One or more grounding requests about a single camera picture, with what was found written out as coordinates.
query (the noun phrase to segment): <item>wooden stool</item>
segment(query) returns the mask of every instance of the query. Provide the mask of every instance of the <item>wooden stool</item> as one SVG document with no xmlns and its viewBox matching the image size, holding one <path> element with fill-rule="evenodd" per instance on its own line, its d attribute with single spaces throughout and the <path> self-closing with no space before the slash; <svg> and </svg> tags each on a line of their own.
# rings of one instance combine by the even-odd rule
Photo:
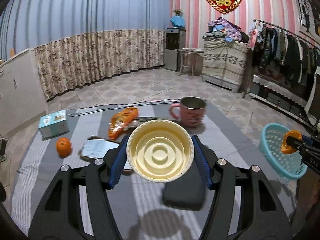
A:
<svg viewBox="0 0 320 240">
<path fill-rule="evenodd" d="M 194 68 L 196 67 L 198 53 L 186 51 L 183 49 L 177 49 L 177 51 L 180 54 L 180 74 L 179 74 L 179 76 L 182 75 L 183 68 L 188 67 L 188 68 L 191 68 L 192 77 L 194 77 L 193 73 L 194 73 Z"/>
</svg>

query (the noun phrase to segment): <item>orange snack bag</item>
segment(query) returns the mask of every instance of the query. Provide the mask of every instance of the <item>orange snack bag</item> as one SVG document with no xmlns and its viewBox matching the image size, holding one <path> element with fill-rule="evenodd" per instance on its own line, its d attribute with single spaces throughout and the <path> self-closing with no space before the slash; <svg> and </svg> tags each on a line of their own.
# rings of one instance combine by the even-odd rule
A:
<svg viewBox="0 0 320 240">
<path fill-rule="evenodd" d="M 115 140 L 120 135 L 123 128 L 137 117 L 138 109 L 135 107 L 128 107 L 115 114 L 109 123 L 108 135 L 110 139 Z"/>
</svg>

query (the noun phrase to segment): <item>floral curtain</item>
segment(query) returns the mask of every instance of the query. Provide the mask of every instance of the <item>floral curtain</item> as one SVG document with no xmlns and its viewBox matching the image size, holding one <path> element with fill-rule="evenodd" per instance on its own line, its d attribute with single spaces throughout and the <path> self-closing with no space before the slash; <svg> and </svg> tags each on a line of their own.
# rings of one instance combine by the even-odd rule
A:
<svg viewBox="0 0 320 240">
<path fill-rule="evenodd" d="M 139 68 L 164 65 L 164 30 L 85 33 L 35 49 L 48 100 L 76 86 Z"/>
</svg>

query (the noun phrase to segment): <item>storage cabinet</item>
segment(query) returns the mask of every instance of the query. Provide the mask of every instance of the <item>storage cabinet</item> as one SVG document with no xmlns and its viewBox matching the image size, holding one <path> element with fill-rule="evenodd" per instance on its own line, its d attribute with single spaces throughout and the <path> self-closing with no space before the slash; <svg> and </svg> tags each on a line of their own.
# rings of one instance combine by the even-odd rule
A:
<svg viewBox="0 0 320 240">
<path fill-rule="evenodd" d="M 0 65 L 0 134 L 11 137 L 47 114 L 33 49 Z"/>
</svg>

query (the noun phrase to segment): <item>patterned cabinet cover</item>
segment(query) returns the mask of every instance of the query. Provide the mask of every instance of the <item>patterned cabinet cover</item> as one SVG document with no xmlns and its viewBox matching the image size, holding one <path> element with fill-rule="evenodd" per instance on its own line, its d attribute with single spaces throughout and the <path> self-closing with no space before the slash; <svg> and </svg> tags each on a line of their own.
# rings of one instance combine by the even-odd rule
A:
<svg viewBox="0 0 320 240">
<path fill-rule="evenodd" d="M 241 84 L 244 76 L 247 44 L 239 41 L 225 42 L 220 39 L 204 41 L 202 73 L 228 78 Z"/>
</svg>

